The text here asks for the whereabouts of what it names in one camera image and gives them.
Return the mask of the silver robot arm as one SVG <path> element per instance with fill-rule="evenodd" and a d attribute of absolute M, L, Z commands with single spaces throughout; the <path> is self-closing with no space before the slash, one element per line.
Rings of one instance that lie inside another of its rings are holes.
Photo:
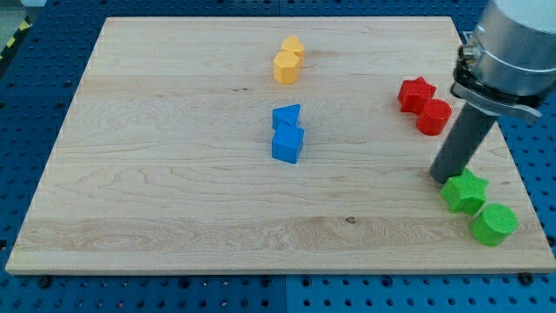
<path fill-rule="evenodd" d="M 452 94 L 466 103 L 430 167 L 438 183 L 462 173 L 498 117 L 541 118 L 555 88 L 555 2 L 488 2 L 459 48 L 453 79 Z"/>

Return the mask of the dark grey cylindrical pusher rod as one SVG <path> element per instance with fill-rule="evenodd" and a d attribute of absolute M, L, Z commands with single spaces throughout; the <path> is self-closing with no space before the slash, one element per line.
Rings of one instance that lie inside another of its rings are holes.
<path fill-rule="evenodd" d="M 444 184 L 450 177 L 459 176 L 496 119 L 466 103 L 430 167 L 431 177 Z"/>

